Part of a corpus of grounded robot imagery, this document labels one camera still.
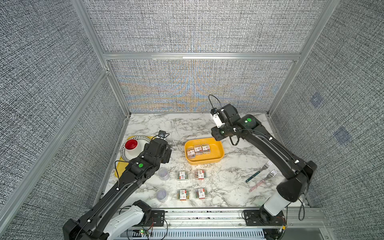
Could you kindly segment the yellow plastic storage box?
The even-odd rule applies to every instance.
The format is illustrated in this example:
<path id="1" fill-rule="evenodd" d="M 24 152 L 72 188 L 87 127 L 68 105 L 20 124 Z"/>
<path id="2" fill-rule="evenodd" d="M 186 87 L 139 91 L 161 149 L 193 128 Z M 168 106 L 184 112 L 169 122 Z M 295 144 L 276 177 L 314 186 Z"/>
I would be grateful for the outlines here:
<path id="1" fill-rule="evenodd" d="M 197 155 L 195 154 L 194 158 L 190 158 L 188 151 L 195 150 L 194 147 L 197 145 L 209 145 L 210 153 Z M 203 138 L 189 140 L 184 145 L 185 148 L 185 158 L 187 159 L 190 165 L 205 165 L 213 164 L 219 162 L 224 156 L 225 151 L 223 144 L 219 141 L 216 141 L 214 138 Z"/>

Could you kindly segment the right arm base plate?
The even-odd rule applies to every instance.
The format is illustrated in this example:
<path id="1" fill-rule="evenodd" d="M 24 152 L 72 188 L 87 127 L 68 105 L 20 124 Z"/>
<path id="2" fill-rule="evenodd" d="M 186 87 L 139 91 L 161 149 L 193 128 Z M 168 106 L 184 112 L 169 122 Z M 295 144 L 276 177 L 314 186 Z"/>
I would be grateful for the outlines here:
<path id="1" fill-rule="evenodd" d="M 280 211 L 276 216 L 270 215 L 265 210 L 244 210 L 242 216 L 247 226 L 283 226 L 286 223 L 285 216 Z"/>

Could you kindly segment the rectangular paper clip box three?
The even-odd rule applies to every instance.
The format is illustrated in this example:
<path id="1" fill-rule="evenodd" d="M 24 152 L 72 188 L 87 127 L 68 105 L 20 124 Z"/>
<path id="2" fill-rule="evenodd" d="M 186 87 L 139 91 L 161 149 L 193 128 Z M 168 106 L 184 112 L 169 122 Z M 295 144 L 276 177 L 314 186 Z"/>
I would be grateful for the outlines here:
<path id="1" fill-rule="evenodd" d="M 207 197 L 207 191 L 205 188 L 195 189 L 195 197 L 196 199 L 205 199 Z"/>

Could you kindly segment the rectangular paper clip box four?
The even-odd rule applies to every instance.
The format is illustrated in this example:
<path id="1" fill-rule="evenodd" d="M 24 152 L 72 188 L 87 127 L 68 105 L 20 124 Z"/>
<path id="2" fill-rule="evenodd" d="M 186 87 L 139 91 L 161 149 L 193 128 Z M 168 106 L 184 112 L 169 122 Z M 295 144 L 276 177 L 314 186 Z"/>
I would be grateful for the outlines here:
<path id="1" fill-rule="evenodd" d="M 187 149 L 187 158 L 190 159 L 195 159 L 197 156 L 197 153 L 195 151 L 195 148 L 188 148 Z"/>

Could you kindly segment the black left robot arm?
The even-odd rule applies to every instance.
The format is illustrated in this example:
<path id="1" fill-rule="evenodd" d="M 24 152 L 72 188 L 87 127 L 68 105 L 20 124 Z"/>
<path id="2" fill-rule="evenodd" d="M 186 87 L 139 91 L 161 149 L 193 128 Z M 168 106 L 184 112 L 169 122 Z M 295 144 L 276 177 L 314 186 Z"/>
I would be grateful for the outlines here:
<path id="1" fill-rule="evenodd" d="M 138 200 L 124 213 L 116 216 L 123 203 L 152 177 L 161 164 L 169 162 L 172 149 L 161 138 L 152 139 L 144 150 L 130 160 L 115 185 L 78 220 L 69 219 L 63 226 L 66 240 L 113 240 L 130 227 L 144 225 L 151 218 L 152 208 Z"/>

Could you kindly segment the clear round paper clip jar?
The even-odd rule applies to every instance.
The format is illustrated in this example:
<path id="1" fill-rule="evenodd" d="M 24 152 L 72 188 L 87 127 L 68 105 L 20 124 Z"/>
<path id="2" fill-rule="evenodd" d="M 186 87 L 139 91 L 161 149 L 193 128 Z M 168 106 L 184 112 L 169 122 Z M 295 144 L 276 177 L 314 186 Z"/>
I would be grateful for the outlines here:
<path id="1" fill-rule="evenodd" d="M 158 176 L 162 181 L 166 181 L 170 178 L 170 172 L 166 168 L 160 168 L 158 170 Z"/>

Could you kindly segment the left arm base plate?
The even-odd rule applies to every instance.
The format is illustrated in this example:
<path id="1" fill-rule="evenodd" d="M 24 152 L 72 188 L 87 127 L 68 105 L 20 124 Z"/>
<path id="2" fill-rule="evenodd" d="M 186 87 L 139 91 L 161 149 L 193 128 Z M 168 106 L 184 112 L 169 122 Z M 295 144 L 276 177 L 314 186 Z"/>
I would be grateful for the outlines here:
<path id="1" fill-rule="evenodd" d="M 163 227 L 165 224 L 165 213 L 166 211 L 164 210 L 151 210 L 147 226 Z"/>

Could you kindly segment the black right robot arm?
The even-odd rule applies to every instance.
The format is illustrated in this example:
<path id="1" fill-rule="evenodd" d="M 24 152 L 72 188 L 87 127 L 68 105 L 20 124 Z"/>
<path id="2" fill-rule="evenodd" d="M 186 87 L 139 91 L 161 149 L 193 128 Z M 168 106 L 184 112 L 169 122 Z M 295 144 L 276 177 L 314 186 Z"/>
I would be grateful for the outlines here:
<path id="1" fill-rule="evenodd" d="M 294 155 L 276 140 L 253 115 L 241 117 L 231 104 L 213 108 L 210 112 L 215 127 L 211 129 L 216 141 L 225 138 L 243 139 L 259 149 L 284 176 L 276 192 L 260 207 L 257 220 L 268 225 L 283 215 L 283 210 L 307 194 L 317 165 Z"/>

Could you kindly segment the rectangular paper clip box five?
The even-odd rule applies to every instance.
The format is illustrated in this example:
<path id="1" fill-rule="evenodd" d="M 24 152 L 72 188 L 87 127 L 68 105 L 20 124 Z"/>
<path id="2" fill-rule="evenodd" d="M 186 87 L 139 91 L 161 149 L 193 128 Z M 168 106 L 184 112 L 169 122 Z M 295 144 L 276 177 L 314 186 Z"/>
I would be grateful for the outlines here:
<path id="1" fill-rule="evenodd" d="M 207 174 L 205 170 L 196 170 L 194 172 L 194 178 L 196 180 L 204 180 L 206 177 L 207 177 Z"/>

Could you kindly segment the rectangular paper clip box two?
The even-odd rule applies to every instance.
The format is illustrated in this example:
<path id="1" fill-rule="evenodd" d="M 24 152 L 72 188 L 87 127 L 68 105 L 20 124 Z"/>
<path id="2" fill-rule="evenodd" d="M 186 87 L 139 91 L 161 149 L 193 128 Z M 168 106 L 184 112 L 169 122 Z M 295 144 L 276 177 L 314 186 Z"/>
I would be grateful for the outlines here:
<path id="1" fill-rule="evenodd" d="M 190 199 L 190 191 L 183 189 L 177 190 L 177 199 L 180 201 L 186 201 Z"/>

